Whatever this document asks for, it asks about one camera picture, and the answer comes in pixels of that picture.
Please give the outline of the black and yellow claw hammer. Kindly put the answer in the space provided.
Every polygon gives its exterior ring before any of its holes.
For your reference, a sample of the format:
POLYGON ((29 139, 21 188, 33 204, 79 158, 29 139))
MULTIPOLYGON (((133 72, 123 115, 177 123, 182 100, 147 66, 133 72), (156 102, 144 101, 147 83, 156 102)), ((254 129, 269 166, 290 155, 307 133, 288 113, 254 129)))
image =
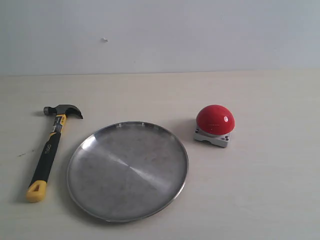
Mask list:
POLYGON ((52 131, 48 141, 44 144, 31 182, 26 192, 26 200, 29 203, 38 203, 46 196, 47 184, 51 168, 58 150, 63 128, 69 116, 83 118, 81 111, 71 104, 59 104, 55 107, 43 108, 46 116, 55 116, 52 131))

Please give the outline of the red dome push button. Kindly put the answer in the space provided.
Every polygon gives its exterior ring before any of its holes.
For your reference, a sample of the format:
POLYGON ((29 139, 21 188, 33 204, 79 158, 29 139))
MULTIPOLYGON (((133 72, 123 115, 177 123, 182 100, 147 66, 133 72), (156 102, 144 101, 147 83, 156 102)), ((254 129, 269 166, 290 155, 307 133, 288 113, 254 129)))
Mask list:
POLYGON ((224 106, 212 104, 204 107, 196 116, 193 139, 226 148, 235 128, 233 114, 224 106))

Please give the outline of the round stainless steel plate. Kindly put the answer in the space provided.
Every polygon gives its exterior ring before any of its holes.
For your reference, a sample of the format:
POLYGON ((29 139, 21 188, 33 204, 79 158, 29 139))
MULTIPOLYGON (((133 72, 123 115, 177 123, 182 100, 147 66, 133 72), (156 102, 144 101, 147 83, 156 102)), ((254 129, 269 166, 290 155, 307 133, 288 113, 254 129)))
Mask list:
POLYGON ((66 186, 88 215, 109 223, 148 218, 183 190, 189 158, 162 126, 126 121, 97 130, 72 154, 66 186))

